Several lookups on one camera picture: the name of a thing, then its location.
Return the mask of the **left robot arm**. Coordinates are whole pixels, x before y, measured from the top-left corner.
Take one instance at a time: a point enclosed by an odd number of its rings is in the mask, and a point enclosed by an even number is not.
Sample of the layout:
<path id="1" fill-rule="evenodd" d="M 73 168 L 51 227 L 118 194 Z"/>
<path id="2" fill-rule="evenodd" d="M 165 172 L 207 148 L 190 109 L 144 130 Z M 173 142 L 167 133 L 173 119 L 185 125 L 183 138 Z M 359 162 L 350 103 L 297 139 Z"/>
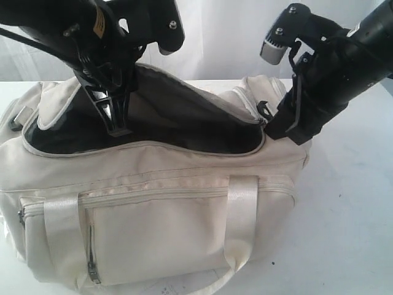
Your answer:
<path id="1" fill-rule="evenodd" d="M 1 35 L 41 49 L 67 64 L 103 121 L 107 133 L 131 133 L 130 93 L 137 89 L 134 65 L 145 46 L 128 32 L 105 1 L 1 1 L 1 24 L 26 36 Z"/>

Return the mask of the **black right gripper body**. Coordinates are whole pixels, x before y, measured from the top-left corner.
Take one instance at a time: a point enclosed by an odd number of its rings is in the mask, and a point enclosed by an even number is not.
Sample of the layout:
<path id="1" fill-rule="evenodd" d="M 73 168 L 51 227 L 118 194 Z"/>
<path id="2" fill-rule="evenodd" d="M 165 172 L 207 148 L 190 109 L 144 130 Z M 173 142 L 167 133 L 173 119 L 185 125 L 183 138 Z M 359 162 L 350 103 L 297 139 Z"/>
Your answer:
<path id="1" fill-rule="evenodd" d="M 267 124 L 267 135 L 303 144 L 321 132 L 356 96 L 367 89 L 363 77 L 368 49 L 347 37 L 332 37 L 309 62 L 296 67 L 293 87 Z"/>

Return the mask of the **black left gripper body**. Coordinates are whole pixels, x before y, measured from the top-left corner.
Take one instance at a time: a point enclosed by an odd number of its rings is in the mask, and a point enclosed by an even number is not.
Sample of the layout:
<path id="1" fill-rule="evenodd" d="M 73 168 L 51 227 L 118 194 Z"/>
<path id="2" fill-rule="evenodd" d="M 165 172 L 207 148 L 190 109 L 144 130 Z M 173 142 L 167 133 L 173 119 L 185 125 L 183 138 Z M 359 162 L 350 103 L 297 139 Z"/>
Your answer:
<path id="1" fill-rule="evenodd" d="M 129 32 L 117 20 L 80 20 L 66 29 L 76 47 L 80 75 L 96 88 L 120 92 L 134 84 L 135 63 L 144 46 L 128 40 Z"/>

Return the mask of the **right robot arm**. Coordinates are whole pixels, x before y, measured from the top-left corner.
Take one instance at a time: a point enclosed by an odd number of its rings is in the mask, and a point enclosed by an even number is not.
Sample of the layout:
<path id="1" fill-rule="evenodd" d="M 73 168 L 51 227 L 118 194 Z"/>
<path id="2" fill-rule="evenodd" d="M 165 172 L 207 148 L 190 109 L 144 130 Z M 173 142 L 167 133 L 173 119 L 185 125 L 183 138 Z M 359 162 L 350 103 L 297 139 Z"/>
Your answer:
<path id="1" fill-rule="evenodd" d="M 290 4 L 265 36 L 260 56 L 271 65 L 288 56 L 293 71 L 292 88 L 265 132 L 303 144 L 352 99 L 392 75 L 392 2 L 382 2 L 351 29 Z"/>

